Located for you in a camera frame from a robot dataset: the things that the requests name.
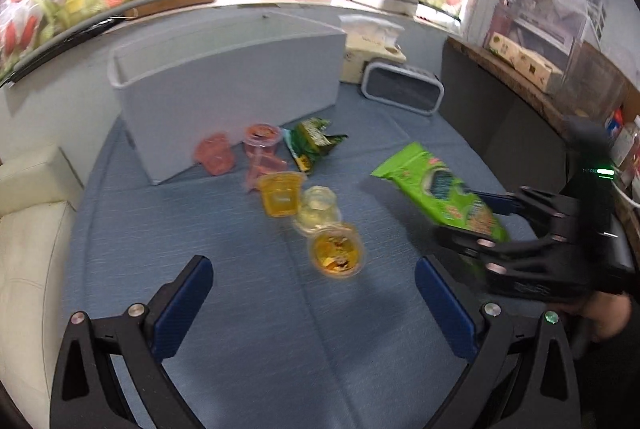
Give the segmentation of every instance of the yellow jelly cup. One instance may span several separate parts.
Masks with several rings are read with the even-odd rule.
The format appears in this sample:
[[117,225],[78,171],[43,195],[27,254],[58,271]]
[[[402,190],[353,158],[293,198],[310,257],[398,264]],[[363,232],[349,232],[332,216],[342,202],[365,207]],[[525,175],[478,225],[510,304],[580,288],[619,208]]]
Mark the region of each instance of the yellow jelly cup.
[[365,262],[366,251],[353,225],[327,225],[308,241],[309,258],[324,275],[344,279],[356,275]]
[[262,206],[268,216],[293,216],[300,204],[300,189],[306,176],[303,173],[283,171],[260,176],[255,186],[262,194]]

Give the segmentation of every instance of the human hand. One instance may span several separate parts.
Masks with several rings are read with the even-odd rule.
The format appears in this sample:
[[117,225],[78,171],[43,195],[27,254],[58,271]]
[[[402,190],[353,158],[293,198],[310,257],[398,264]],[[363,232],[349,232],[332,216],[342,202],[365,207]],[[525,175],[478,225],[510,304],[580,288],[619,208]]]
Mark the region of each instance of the human hand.
[[557,312],[591,319],[594,325],[594,342],[605,341],[618,335],[631,316],[631,300],[627,295],[604,292],[594,292],[587,299],[575,304],[553,304],[549,307]]

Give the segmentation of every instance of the plastic lid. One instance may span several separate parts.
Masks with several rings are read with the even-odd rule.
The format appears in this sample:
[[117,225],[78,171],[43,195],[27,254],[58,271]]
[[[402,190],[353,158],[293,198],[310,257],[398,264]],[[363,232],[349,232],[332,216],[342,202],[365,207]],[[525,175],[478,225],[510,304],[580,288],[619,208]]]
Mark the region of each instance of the plastic lid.
[[269,124],[254,124],[246,128],[244,143],[252,147],[271,147],[282,140],[279,127]]
[[329,277],[351,277],[365,263],[362,240],[356,228],[348,223],[322,227],[309,238],[307,246],[311,262]]

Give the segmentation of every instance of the green chip bag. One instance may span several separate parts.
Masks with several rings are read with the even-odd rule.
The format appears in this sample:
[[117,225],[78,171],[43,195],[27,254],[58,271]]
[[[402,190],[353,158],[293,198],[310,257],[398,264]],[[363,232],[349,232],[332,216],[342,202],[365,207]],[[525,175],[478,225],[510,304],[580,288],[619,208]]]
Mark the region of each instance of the green chip bag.
[[446,164],[414,142],[371,173],[393,181],[434,221],[507,241],[491,209]]

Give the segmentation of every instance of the green snack bag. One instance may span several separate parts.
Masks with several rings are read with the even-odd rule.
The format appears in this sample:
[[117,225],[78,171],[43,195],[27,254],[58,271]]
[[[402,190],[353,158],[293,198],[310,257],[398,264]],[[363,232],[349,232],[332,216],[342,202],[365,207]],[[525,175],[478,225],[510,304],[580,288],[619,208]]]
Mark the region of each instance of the green snack bag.
[[414,142],[371,173],[393,181],[434,221],[507,241],[491,209],[446,164]]
[[295,128],[284,129],[284,142],[303,173],[308,173],[314,164],[327,156],[331,150],[348,138],[345,134],[325,135],[331,124],[322,118],[303,120]]

